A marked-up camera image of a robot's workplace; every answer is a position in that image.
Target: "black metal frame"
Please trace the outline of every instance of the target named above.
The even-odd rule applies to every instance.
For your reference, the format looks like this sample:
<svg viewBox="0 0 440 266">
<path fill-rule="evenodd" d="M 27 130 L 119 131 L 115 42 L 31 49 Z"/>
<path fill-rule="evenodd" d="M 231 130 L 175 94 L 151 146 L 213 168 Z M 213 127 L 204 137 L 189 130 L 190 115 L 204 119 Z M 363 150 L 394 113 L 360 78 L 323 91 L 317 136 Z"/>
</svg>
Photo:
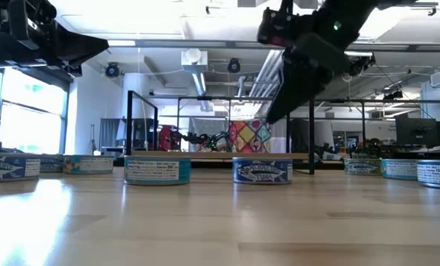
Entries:
<svg viewBox="0 0 440 266">
<path fill-rule="evenodd" d="M 232 100 L 257 100 L 257 101 L 270 101 L 272 98 L 262 98 L 262 97 L 224 97 L 224 96 L 181 96 L 177 98 L 177 124 L 176 128 L 179 132 L 179 118 L 181 117 L 181 100 L 190 99 L 190 100 L 227 100 L 228 101 L 228 136 L 230 136 L 230 121 L 231 121 L 231 108 L 232 108 Z M 287 114 L 286 118 L 286 153 L 290 153 L 290 142 L 289 142 L 289 121 L 290 121 L 290 113 Z M 227 150 L 230 150 L 230 142 L 227 141 Z"/>
<path fill-rule="evenodd" d="M 126 155 L 131 155 L 132 137 L 133 137 L 133 97 L 142 100 L 154 109 L 154 122 L 153 122 L 153 150 L 158 150 L 158 108 L 155 107 L 149 100 L 146 100 L 143 96 L 136 92 L 128 91 L 128 104 L 126 110 Z"/>
<path fill-rule="evenodd" d="M 343 119 L 331 119 L 331 118 L 314 118 L 314 105 L 315 102 L 329 102 L 329 103 L 361 103 L 361 118 L 343 118 Z M 367 120 L 381 120 L 381 119 L 370 119 L 365 118 L 365 104 L 366 103 L 440 103 L 440 100 L 371 100 L 371 99 L 316 99 L 309 101 L 309 174 L 315 173 L 315 164 L 314 164 L 314 149 L 311 149 L 311 146 L 315 144 L 314 134 L 315 120 L 361 120 L 362 121 L 362 138 L 363 145 L 366 145 L 366 121 Z"/>
</svg>

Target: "red object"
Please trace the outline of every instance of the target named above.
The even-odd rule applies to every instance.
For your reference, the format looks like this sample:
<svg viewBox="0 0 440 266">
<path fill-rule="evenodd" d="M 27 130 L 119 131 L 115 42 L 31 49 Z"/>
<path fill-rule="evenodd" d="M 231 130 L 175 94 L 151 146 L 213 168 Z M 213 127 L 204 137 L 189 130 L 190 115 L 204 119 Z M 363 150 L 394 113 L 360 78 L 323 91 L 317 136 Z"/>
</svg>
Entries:
<svg viewBox="0 0 440 266">
<path fill-rule="evenodd" d="M 271 44 L 278 45 L 280 47 L 285 47 L 286 46 L 286 39 L 274 36 L 271 39 Z"/>
<path fill-rule="evenodd" d="M 171 132 L 175 129 L 175 126 L 162 126 L 159 132 L 159 150 L 179 150 L 179 140 L 177 137 L 172 136 Z"/>
</svg>

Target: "ceiling light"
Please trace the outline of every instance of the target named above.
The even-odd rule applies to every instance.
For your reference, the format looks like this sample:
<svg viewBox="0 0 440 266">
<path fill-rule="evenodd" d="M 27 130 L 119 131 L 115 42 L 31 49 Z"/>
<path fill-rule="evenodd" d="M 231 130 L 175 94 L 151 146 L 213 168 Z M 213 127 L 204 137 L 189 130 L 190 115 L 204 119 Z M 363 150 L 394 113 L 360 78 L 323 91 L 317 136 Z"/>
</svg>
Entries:
<svg viewBox="0 0 440 266">
<path fill-rule="evenodd" d="M 395 113 L 395 114 L 385 115 L 384 117 L 396 117 L 396 116 L 398 116 L 398 115 L 407 114 L 407 113 L 409 113 L 409 112 L 415 112 L 415 110 L 405 110 L 405 111 L 402 111 L 402 112 L 397 112 L 397 113 Z"/>
<path fill-rule="evenodd" d="M 348 56 L 373 56 L 372 52 L 345 51 L 345 54 Z"/>
<path fill-rule="evenodd" d="M 135 46 L 137 43 L 133 40 L 109 40 L 109 46 Z"/>
</svg>

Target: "blue can label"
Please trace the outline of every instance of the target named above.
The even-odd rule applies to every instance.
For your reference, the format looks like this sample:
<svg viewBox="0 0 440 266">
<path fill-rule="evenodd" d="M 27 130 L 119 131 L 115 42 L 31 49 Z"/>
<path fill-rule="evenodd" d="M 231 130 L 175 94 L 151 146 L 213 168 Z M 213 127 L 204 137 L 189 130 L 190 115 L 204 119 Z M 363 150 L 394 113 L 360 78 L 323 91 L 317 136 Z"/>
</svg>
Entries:
<svg viewBox="0 0 440 266">
<path fill-rule="evenodd" d="M 345 159 L 345 174 L 381 175 L 381 160 Z"/>
<path fill-rule="evenodd" d="M 440 185 L 440 163 L 419 162 L 417 172 L 419 182 Z"/>
<path fill-rule="evenodd" d="M 0 180 L 37 177 L 39 174 L 39 159 L 0 157 Z"/>
<path fill-rule="evenodd" d="M 125 181 L 128 184 L 184 184 L 190 181 L 189 159 L 126 157 Z"/>
<path fill-rule="evenodd" d="M 68 156 L 64 158 L 64 173 L 109 174 L 114 169 L 112 157 Z"/>
<path fill-rule="evenodd" d="M 61 173 L 63 171 L 64 158 L 61 155 L 54 157 L 41 157 L 41 172 L 42 173 Z"/>
<path fill-rule="evenodd" d="M 415 160 L 383 160 L 382 176 L 405 180 L 417 180 L 417 162 Z"/>
<path fill-rule="evenodd" d="M 238 160 L 233 164 L 233 176 L 239 182 L 284 183 L 292 179 L 290 161 Z"/>
</svg>

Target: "colorful quilt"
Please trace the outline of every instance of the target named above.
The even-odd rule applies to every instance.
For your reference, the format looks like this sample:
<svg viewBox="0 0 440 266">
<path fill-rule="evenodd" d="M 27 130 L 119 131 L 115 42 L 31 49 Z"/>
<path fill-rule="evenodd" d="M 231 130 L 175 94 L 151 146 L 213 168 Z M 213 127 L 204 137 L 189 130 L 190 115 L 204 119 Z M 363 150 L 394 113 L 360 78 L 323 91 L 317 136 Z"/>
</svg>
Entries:
<svg viewBox="0 0 440 266">
<path fill-rule="evenodd" d="M 230 122 L 232 152 L 269 153 L 271 136 L 271 126 L 265 120 Z"/>
</svg>

